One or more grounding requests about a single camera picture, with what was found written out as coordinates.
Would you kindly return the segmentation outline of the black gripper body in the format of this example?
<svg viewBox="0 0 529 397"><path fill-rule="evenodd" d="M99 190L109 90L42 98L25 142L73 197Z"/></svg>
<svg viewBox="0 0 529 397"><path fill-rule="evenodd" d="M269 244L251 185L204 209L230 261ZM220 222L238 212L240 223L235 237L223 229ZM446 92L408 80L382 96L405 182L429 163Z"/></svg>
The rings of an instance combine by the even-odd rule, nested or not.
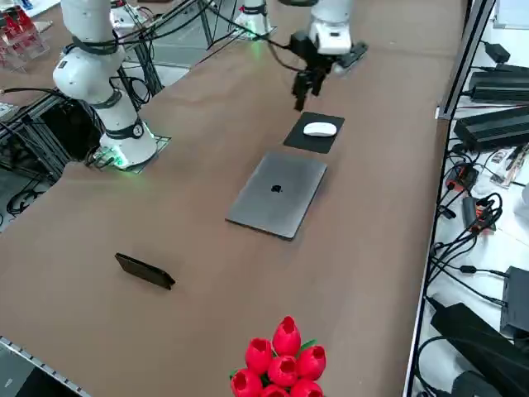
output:
<svg viewBox="0 0 529 397"><path fill-rule="evenodd" d="M293 67L293 71L298 73L327 75L339 59L338 55L320 54L306 33L293 33L289 38L288 50L305 62L304 69Z"/></svg>

